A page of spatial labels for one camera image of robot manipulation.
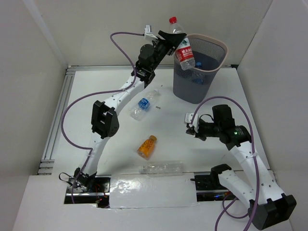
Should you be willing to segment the clear bottle red cap label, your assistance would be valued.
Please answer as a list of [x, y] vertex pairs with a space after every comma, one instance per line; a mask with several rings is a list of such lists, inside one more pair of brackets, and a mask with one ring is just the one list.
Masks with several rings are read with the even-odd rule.
[[[169, 23], [173, 34], [185, 33], [183, 27], [178, 23], [175, 16], [169, 19]], [[177, 47], [175, 56], [180, 62], [182, 70], [188, 70], [195, 67], [195, 58], [188, 37], [185, 37]]]

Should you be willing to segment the clear bottle blue cap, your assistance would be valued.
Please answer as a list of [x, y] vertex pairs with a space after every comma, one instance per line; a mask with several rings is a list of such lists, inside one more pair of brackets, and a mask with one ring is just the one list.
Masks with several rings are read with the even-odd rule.
[[[202, 63], [201, 62], [197, 62], [195, 65], [195, 68], [197, 69], [202, 69]], [[204, 77], [203, 74], [200, 73], [199, 71], [194, 71], [193, 75], [192, 75], [192, 82], [199, 84], [199, 85], [203, 85], [204, 84]]]

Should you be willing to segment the clear crushed unlabelled bottle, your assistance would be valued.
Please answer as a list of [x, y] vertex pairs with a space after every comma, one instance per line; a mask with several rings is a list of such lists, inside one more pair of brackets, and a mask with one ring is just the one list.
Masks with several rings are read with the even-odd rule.
[[184, 164], [178, 161], [150, 162], [139, 169], [140, 174], [150, 177], [180, 176], [184, 172]]

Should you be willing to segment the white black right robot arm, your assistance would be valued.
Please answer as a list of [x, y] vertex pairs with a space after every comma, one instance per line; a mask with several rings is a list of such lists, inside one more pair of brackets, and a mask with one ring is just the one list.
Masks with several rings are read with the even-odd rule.
[[245, 183], [227, 164], [211, 168], [207, 183], [228, 189], [247, 208], [252, 224], [263, 230], [286, 221], [296, 206], [293, 195], [286, 195], [271, 176], [257, 153], [252, 152], [252, 138], [244, 126], [237, 126], [231, 108], [226, 104], [212, 108], [212, 122], [205, 122], [198, 114], [187, 113], [187, 134], [205, 141], [218, 138], [238, 161], [249, 182]]

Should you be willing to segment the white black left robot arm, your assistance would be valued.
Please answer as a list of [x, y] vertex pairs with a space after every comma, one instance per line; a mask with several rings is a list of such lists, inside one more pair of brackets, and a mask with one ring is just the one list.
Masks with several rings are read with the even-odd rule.
[[119, 130], [118, 116], [121, 110], [152, 82], [155, 69], [165, 56], [174, 53], [185, 37], [186, 33], [169, 34], [163, 31], [159, 31], [158, 36], [152, 36], [151, 43], [141, 47], [131, 76], [122, 88], [105, 101], [93, 104], [89, 147], [84, 163], [74, 172], [82, 191], [90, 192], [95, 186], [98, 162], [105, 145]]

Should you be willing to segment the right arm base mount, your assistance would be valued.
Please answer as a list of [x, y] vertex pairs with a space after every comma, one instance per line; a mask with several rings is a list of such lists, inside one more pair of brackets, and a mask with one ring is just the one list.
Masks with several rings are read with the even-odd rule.
[[219, 183], [218, 175], [224, 170], [231, 170], [231, 167], [221, 164], [212, 167], [210, 173], [197, 173], [190, 179], [195, 184], [198, 202], [222, 201], [226, 196], [228, 196], [227, 200], [235, 198], [230, 190]]

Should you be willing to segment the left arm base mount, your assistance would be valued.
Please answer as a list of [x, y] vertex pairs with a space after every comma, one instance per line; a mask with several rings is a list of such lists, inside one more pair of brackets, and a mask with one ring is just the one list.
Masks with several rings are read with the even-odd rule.
[[61, 172], [58, 178], [66, 183], [64, 204], [94, 204], [98, 208], [110, 208], [110, 177], [96, 176], [87, 186], [78, 181], [73, 185], [73, 176], [65, 172]]

